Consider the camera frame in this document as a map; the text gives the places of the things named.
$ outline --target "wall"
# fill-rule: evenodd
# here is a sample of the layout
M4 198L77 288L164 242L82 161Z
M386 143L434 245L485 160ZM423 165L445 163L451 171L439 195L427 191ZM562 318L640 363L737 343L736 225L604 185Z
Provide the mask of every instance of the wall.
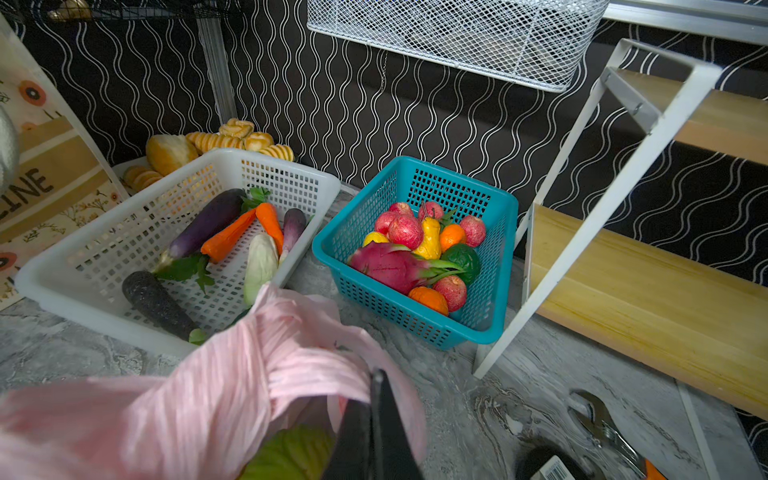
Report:
M153 134L216 131L197 23L12 24L110 164Z
M571 88L550 94L308 31L306 2L259 0L249 13L223 25L238 114L358 187L404 154L504 188L527 208L623 37L727 66L718 88L768 96L768 48L637 25L602 22ZM652 55L628 66L680 77ZM604 101L547 205L584 217L640 139ZM768 285L767 180L764 166L672 144L609 228Z

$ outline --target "white wire basket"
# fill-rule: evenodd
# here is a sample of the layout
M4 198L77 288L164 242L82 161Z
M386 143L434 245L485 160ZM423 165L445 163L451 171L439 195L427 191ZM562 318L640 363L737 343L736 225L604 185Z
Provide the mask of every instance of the white wire basket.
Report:
M309 0L320 33L545 91L568 88L608 0Z
M339 179L256 152L219 148L150 185L33 258L16 276L18 290L48 312L156 353L184 357L195 347L156 327L123 296L123 280L151 270L168 244L216 195L230 188L265 187L282 219L298 208L309 220L272 283L283 286L312 243ZM254 222L227 258L210 264L216 282L205 294L193 280L164 282L171 296L207 334L241 313L248 245L263 232Z

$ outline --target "teal plastic basket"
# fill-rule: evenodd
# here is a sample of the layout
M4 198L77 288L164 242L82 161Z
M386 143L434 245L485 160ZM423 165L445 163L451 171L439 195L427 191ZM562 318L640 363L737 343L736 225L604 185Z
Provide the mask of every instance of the teal plastic basket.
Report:
M346 265L390 205L407 202L418 211L427 200L446 212L457 209L457 222L468 215L481 218L487 229L476 249L480 275L468 288L467 303L450 317ZM517 216L517 199L503 190L415 158L397 157L318 233L312 251L331 269L343 295L437 348L449 349L466 340L493 343L504 329Z

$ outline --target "green fruit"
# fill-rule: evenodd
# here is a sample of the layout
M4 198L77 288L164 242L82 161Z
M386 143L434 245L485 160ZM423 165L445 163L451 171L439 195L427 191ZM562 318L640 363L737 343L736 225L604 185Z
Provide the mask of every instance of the green fruit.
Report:
M239 480L319 480L333 444L333 438L325 430L304 425L280 430L261 446Z
M478 257L474 248L464 243L457 243L447 249L443 252L440 260L447 260L460 265L464 269L464 273L458 273L457 275L458 278L464 280L467 286L471 285L480 274L480 257Z

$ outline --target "purple eggplant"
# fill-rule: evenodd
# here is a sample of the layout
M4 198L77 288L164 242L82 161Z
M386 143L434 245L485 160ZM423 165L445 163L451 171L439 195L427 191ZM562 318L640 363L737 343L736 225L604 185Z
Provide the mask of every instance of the purple eggplant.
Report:
M306 217L304 212L298 208L292 208L286 212L283 218L283 253L280 255L280 262L286 259L288 252L291 251L299 237L306 229Z
M160 261L154 271L163 269L174 260L199 252L206 240L224 230L240 216L243 197L245 192L241 188L233 188L215 196L160 255Z

